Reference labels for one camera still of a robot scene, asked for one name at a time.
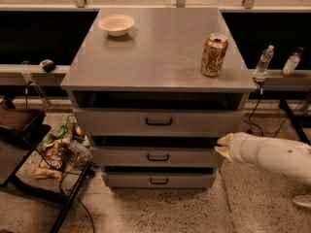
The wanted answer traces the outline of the white padded gripper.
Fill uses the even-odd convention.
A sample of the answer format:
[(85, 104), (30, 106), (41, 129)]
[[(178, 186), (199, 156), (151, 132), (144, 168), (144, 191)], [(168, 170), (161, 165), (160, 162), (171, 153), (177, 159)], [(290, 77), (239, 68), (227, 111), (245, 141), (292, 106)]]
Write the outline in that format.
[(242, 133), (229, 133), (217, 141), (215, 151), (231, 162), (241, 162)]

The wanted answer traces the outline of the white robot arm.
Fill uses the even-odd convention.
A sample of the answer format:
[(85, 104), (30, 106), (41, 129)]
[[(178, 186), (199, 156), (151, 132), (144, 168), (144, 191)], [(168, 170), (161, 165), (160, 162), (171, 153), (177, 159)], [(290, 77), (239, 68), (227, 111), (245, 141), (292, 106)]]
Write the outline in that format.
[(311, 146), (305, 143), (238, 132), (220, 138), (215, 151), (231, 162), (311, 184)]

